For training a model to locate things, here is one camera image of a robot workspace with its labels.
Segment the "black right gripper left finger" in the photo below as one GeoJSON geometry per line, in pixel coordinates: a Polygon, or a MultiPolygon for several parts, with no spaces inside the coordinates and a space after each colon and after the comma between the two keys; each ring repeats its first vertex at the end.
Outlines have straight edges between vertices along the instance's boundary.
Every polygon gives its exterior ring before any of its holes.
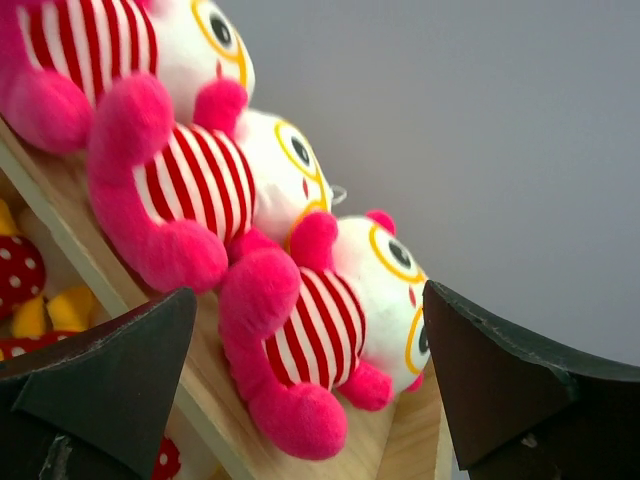
{"type": "Polygon", "coordinates": [[[3,361],[2,478],[151,478],[196,311],[181,288],[3,361]]]}

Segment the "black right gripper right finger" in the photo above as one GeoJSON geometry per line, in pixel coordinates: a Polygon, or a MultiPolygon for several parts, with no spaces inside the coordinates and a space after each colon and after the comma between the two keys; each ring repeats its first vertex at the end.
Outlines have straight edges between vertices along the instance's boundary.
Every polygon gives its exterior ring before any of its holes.
{"type": "Polygon", "coordinates": [[[428,281],[424,327],[472,479],[636,479],[639,369],[509,322],[428,281]]]}

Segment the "orange bear polka dot toy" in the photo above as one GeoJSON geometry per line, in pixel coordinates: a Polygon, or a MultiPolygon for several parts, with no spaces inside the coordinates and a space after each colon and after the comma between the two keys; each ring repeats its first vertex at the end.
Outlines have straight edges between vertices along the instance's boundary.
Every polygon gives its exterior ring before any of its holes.
{"type": "Polygon", "coordinates": [[[1,200],[1,318],[39,297],[45,282],[38,248],[18,229],[8,204],[1,200]]]}

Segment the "white glasses doll striped shirt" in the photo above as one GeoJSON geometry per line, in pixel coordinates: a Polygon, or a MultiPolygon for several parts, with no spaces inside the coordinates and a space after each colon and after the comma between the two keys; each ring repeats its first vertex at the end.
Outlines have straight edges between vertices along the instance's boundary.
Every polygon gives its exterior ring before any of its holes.
{"type": "Polygon", "coordinates": [[[255,88],[237,29],[213,1],[4,1],[1,116],[53,154],[83,148],[104,93],[137,73],[168,90],[178,120],[219,77],[255,88]]]}

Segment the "white doll face down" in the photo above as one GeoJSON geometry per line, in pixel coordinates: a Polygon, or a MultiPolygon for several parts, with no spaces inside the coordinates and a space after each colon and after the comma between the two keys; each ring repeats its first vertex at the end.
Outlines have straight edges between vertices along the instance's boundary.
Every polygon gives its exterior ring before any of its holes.
{"type": "Polygon", "coordinates": [[[325,460],[344,447],[344,404],[379,411],[418,390],[430,357],[427,277],[384,211],[309,214],[288,251],[233,265],[219,336],[256,427],[285,453],[325,460]]]}
{"type": "Polygon", "coordinates": [[[243,252],[285,245],[334,198],[307,137],[230,78],[198,92],[187,123],[155,77],[119,81],[97,108],[86,173],[102,231],[161,292],[213,289],[243,252]]]}

